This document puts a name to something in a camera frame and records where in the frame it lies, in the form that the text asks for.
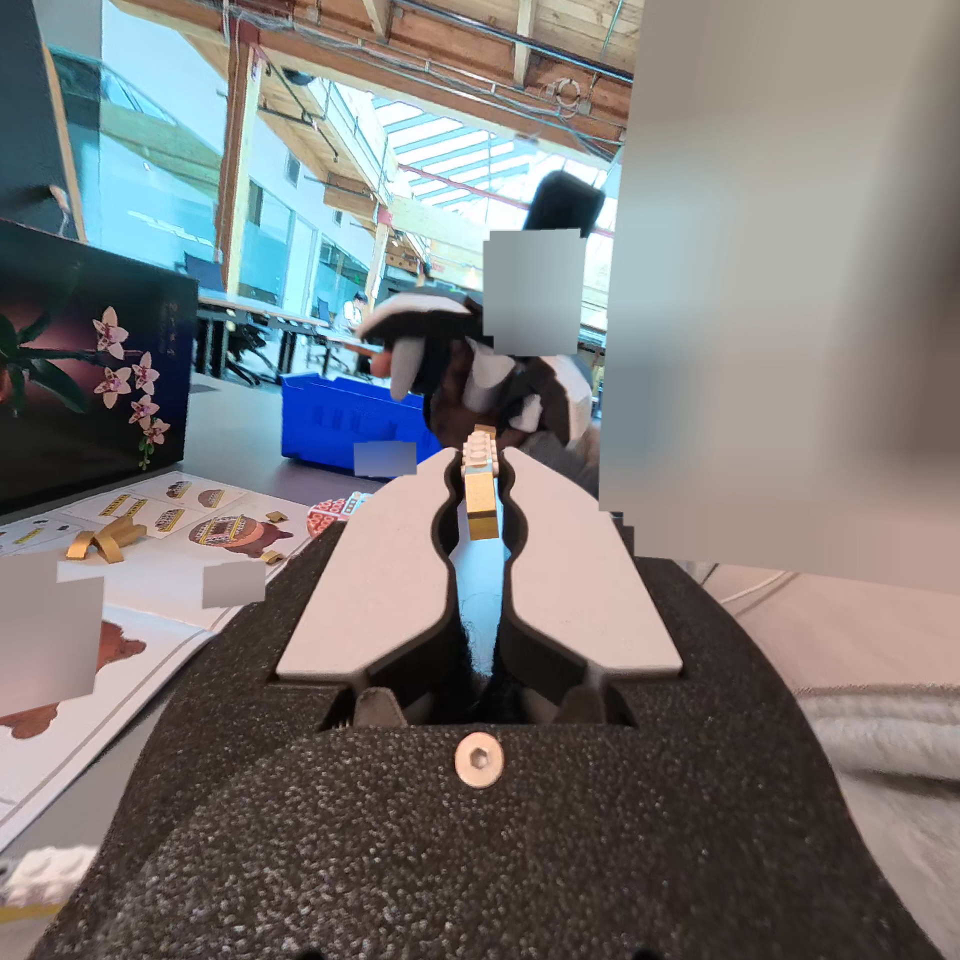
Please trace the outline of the small brick assembly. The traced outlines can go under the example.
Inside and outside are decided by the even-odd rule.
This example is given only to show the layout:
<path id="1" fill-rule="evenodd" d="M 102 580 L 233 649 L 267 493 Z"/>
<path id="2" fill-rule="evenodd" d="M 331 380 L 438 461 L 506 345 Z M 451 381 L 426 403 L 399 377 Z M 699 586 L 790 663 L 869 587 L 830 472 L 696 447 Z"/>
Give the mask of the small brick assembly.
<path id="1" fill-rule="evenodd" d="M 462 445 L 461 475 L 467 529 L 472 542 L 499 538 L 496 429 L 476 424 Z"/>

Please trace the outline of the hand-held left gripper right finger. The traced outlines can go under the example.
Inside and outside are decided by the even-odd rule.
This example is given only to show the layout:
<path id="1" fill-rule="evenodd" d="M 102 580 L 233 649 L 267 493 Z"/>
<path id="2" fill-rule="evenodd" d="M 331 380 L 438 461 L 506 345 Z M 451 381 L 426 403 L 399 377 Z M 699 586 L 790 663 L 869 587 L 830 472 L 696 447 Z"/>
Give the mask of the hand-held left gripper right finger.
<path id="1" fill-rule="evenodd" d="M 555 706 L 579 687 L 678 678 L 680 653 L 612 516 L 519 449 L 503 453 L 500 472 L 509 674 Z"/>

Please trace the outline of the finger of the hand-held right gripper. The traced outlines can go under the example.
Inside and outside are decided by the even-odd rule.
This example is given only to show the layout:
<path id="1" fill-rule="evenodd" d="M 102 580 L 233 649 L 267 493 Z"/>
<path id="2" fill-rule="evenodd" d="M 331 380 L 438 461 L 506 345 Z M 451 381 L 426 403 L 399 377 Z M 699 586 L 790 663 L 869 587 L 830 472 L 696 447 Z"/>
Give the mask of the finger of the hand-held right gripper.
<path id="1" fill-rule="evenodd" d="M 524 390 L 518 413 L 522 441 L 548 434 L 580 441 L 593 421 L 594 386 L 580 357 L 520 357 Z"/>
<path id="2" fill-rule="evenodd" d="M 517 366 L 514 356 L 474 350 L 462 388 L 462 407 L 468 425 L 499 422 Z"/>

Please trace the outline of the black flower print box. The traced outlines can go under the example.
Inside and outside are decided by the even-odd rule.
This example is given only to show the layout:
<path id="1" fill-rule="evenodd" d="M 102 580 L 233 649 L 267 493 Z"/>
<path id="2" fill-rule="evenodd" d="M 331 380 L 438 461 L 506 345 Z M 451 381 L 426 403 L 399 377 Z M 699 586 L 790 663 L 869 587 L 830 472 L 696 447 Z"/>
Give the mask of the black flower print box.
<path id="1" fill-rule="evenodd" d="M 2 222 L 2 515 L 183 460 L 198 294 L 184 273 Z"/>

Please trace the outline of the brick pot model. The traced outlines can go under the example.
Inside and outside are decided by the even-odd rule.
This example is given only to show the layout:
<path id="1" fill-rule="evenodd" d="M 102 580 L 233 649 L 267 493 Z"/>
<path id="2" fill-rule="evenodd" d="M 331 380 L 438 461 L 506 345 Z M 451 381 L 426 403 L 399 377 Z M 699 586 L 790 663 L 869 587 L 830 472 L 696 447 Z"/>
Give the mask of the brick pot model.
<path id="1" fill-rule="evenodd" d="M 312 539 L 318 539 L 336 523 L 348 522 L 373 496 L 371 492 L 354 491 L 348 496 L 326 499 L 308 510 L 306 528 Z"/>

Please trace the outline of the white instruction booklet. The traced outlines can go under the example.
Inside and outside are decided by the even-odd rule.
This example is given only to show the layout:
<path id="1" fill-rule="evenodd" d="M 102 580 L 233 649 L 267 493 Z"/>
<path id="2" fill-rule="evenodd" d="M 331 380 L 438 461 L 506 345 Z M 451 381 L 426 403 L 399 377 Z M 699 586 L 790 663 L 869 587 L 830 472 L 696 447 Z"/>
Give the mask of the white instruction booklet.
<path id="1" fill-rule="evenodd" d="M 2 847 L 226 630 L 227 599 L 265 608 L 314 505 L 173 471 L 2 530 Z M 122 562 L 65 559 L 124 516 L 148 535 Z"/>

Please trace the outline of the background office desks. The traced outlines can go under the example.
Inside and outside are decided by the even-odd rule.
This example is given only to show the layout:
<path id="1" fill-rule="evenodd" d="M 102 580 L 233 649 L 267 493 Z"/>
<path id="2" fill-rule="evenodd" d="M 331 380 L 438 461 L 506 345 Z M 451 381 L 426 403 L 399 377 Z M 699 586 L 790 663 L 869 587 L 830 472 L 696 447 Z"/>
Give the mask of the background office desks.
<path id="1" fill-rule="evenodd" d="M 234 374 L 253 388 L 264 382 L 282 385 L 283 378 L 292 373 L 299 339 L 323 348 L 323 377 L 334 349 L 366 358 L 373 358 L 382 350 L 379 344 L 334 331 L 324 320 L 286 313 L 262 301 L 229 296 L 206 287 L 198 289 L 196 317 L 195 373 L 216 379 L 223 379 L 226 373 Z M 276 363 L 270 362 L 258 346 L 268 330 L 280 334 Z"/>

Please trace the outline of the blue plastic bin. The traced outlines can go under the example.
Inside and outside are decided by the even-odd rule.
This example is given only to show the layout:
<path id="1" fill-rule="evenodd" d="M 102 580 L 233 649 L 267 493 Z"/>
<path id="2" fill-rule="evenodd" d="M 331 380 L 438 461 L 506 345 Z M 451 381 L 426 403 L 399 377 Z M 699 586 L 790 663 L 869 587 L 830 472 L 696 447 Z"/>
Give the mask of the blue plastic bin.
<path id="1" fill-rule="evenodd" d="M 287 459 L 387 479 L 414 474 L 441 449 L 413 393 L 396 401 L 388 388 L 309 372 L 284 376 L 281 399 Z"/>

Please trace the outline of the person's right hand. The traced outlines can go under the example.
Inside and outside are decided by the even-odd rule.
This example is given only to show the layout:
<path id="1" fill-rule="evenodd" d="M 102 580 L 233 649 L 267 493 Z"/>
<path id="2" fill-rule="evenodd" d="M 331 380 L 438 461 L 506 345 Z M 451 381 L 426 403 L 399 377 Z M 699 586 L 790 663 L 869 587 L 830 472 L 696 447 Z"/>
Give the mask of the person's right hand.
<path id="1" fill-rule="evenodd" d="M 390 397 L 402 402 L 415 394 L 429 404 L 450 366 L 449 338 L 401 337 L 390 351 Z"/>

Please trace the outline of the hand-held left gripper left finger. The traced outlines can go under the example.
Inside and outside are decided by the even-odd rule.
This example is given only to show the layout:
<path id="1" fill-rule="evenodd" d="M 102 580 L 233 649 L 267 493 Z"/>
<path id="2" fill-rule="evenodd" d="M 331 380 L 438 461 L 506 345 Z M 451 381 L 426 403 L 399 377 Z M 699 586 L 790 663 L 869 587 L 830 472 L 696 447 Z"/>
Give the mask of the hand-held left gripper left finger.
<path id="1" fill-rule="evenodd" d="M 278 679 L 435 689 L 462 652 L 450 553 L 461 456 L 444 448 L 381 487 L 342 534 L 278 661 Z"/>

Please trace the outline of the black panel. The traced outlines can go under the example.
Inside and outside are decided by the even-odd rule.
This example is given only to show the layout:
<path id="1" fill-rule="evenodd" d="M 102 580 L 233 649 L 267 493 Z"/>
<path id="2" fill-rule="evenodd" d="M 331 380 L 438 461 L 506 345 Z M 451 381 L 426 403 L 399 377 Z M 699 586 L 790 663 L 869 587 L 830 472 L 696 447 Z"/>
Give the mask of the black panel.
<path id="1" fill-rule="evenodd" d="M 58 234 L 66 190 L 42 36 L 31 1 L 1 3 L 1 217 Z"/>

